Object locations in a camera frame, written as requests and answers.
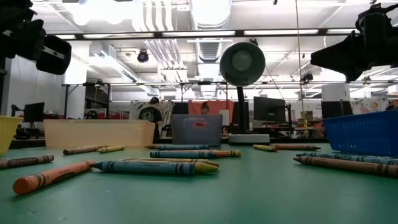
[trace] crayon wrapper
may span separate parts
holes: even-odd
[[[171,163],[161,161],[119,162],[107,161],[102,163],[103,171],[109,172],[138,172],[151,174],[195,174],[195,165],[186,163]]]

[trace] ceiling pipe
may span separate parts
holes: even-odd
[[[141,1],[134,1],[133,6],[132,6],[132,15],[133,18],[132,20],[132,26],[136,30],[136,32],[140,31],[147,31],[147,28],[144,24],[144,5]],[[156,61],[159,62],[159,66],[161,68],[167,68],[167,64],[163,62],[163,60],[160,57],[160,53],[154,48],[153,46],[153,40],[144,40],[144,44],[147,47],[147,49],[150,50],[150,52],[153,54],[155,57]]]
[[[156,19],[155,19],[155,24],[156,27],[159,31],[164,31],[164,26],[163,26],[163,18],[162,18],[162,3],[160,1],[155,1],[155,8],[156,8]],[[175,55],[175,52],[173,48],[171,47],[170,40],[163,40],[164,45],[166,46],[166,49],[169,50],[170,52],[170,60],[173,60],[173,68],[178,68],[179,67],[179,61],[177,60],[177,57]]]
[[[152,22],[152,1],[146,2],[146,8],[147,8],[146,27],[148,28],[149,31],[155,31],[155,27],[154,27],[154,24]],[[160,52],[160,57],[167,64],[167,67],[168,68],[172,68],[173,64],[169,60],[169,57],[167,56],[167,52],[163,48],[163,45],[160,42],[160,40],[155,40],[153,43],[154,43],[153,47],[155,47]]]
[[[192,26],[195,30],[228,28],[232,0],[189,0]],[[197,54],[204,62],[215,62],[221,56],[222,43],[196,43]]]
[[[172,23],[172,3],[171,3],[171,0],[165,0],[164,1],[164,5],[165,5],[165,23],[166,23],[166,28],[167,28],[168,31],[174,31],[173,23]],[[182,58],[181,58],[181,55],[180,55],[180,51],[178,49],[177,40],[176,39],[171,39],[170,43],[171,43],[171,48],[175,52],[175,56],[176,56],[177,62],[180,64],[181,68],[184,68],[184,64],[183,64],[183,61],[182,61]]]

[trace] white wall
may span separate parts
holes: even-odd
[[[63,76],[38,71],[34,62],[19,56],[12,59],[11,72],[7,75],[10,75],[7,115],[11,115],[13,104],[23,109],[26,104],[40,102],[45,103],[44,111],[63,114]]]

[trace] cable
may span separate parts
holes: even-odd
[[[276,82],[274,81],[274,79],[273,79],[273,77],[272,77],[272,75],[271,75],[271,72],[269,71],[267,65],[266,65],[266,70],[267,70],[269,76],[271,77],[271,81],[274,83],[274,85],[275,85],[276,89],[278,90],[280,96],[282,97],[283,101],[285,102],[285,106],[287,106],[287,103],[286,103],[286,101],[285,101],[285,98],[284,98],[284,96],[282,95],[282,93],[280,92],[278,85],[276,85]]]
[[[304,133],[305,133],[305,138],[308,138],[307,136],[307,119],[305,117],[305,112],[304,112],[304,100],[303,100],[303,85],[302,85],[302,72],[301,72],[301,58],[300,58],[300,32],[299,32],[299,9],[297,7],[297,0],[295,0],[296,3],[296,22],[297,22],[297,43],[298,43],[298,67],[300,68],[300,100],[301,100],[301,107],[302,107],[302,113],[304,117]]]

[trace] security camera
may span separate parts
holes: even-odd
[[[141,49],[141,50],[139,51],[137,60],[138,60],[140,63],[145,63],[145,62],[147,62],[147,61],[149,60],[148,53],[147,53],[147,50],[146,50],[146,49]]]

